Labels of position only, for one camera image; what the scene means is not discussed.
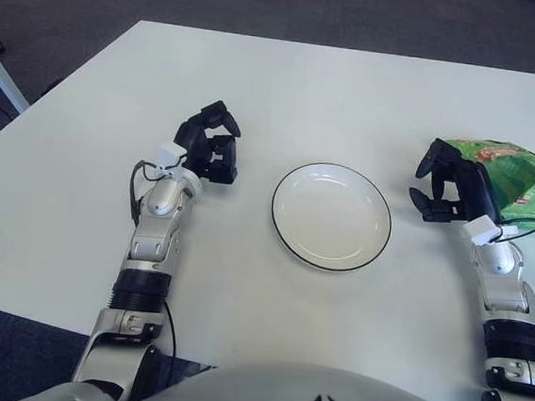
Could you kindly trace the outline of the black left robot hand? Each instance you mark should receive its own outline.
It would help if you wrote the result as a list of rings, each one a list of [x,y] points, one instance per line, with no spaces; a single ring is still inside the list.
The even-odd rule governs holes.
[[[187,154],[183,166],[211,183],[231,185],[236,179],[236,140],[241,130],[222,100],[182,123],[174,143]]]

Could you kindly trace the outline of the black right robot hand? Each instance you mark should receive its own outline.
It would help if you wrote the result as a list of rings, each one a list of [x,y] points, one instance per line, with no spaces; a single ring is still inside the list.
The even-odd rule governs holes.
[[[438,138],[432,142],[415,172],[416,178],[426,175],[431,175],[432,197],[409,188],[410,200],[425,222],[469,222],[487,215],[501,224],[501,211],[485,167],[463,158],[453,145]]]

